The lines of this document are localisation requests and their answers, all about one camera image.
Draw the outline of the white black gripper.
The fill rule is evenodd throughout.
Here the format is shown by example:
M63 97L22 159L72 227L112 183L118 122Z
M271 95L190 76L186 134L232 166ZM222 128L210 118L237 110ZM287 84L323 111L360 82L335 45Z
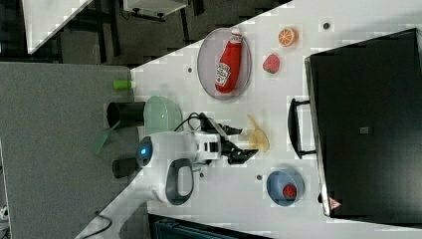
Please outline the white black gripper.
M243 132L242 128L231 127L227 124L223 124L222 129L227 135L240 135ZM196 160L198 162L221 159L224 155L230 165L243 164L258 152L257 149L242 149L231 141L221 143L219 134L195 132L194 138L197 144Z

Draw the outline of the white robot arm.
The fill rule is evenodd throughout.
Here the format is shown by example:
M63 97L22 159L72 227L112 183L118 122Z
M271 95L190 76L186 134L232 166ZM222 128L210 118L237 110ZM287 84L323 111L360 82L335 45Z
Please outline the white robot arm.
M257 153L229 140L231 134L239 132L236 128L217 125L145 136L136 155L141 171L75 239L120 239L121 227L147 201L184 204L193 193L194 165L223 158L231 164L242 164Z

